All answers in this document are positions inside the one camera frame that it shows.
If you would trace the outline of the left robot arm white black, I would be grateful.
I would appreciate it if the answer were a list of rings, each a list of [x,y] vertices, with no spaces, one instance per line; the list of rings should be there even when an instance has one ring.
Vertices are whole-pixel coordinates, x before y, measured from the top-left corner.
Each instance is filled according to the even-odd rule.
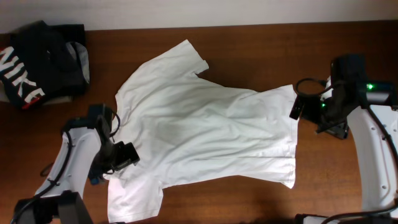
[[[19,200],[12,223],[92,223],[83,202],[86,181],[96,185],[140,157],[132,143],[113,142],[112,119],[118,115],[104,104],[91,105],[85,117],[62,128],[62,146],[46,180],[31,198]]]

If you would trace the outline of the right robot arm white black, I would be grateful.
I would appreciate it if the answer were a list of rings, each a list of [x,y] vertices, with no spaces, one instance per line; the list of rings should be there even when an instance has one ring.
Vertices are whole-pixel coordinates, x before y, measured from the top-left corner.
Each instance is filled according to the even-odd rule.
[[[315,123],[317,133],[345,139],[352,134],[358,158],[362,210],[325,217],[298,214],[294,223],[397,223],[397,93],[393,83],[371,80],[362,54],[345,54],[331,61],[327,80],[318,93],[299,86],[290,112],[293,119]]]

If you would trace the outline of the white t-shirt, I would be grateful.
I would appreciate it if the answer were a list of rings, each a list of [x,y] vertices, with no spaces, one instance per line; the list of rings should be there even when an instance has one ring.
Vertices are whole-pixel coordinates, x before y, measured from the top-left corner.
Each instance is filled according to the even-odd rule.
[[[241,175],[295,184],[298,122],[292,85],[257,92],[200,78],[208,69],[184,40],[143,63],[116,93],[115,141],[140,160],[108,176],[108,220],[159,214],[163,191]]]

